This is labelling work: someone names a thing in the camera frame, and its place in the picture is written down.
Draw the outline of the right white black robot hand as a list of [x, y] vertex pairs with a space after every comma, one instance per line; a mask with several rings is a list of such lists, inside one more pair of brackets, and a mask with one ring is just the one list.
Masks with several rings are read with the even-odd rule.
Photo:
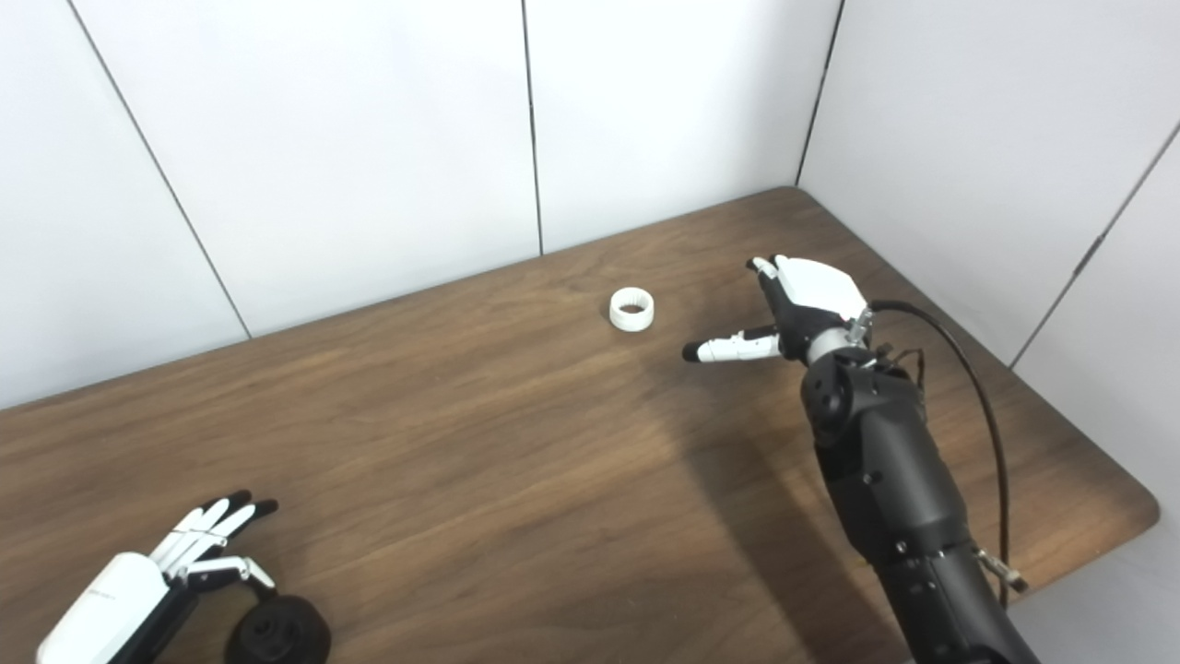
[[781, 254], [772, 259], [755, 256], [747, 261], [747, 268], [756, 274], [773, 322], [729, 337], [688, 343], [681, 351], [686, 362], [716, 364], [784, 357], [809, 366], [831, 351], [867, 349], [873, 314], [847, 272]]

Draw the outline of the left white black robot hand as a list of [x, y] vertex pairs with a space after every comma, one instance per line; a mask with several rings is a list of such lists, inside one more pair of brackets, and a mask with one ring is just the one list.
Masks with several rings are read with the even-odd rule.
[[232, 585], [260, 599], [277, 584], [249, 555], [225, 555], [232, 538], [278, 501], [240, 489], [199, 504], [151, 553], [123, 551], [88, 583], [37, 647], [38, 663], [152, 663], [205, 594]]

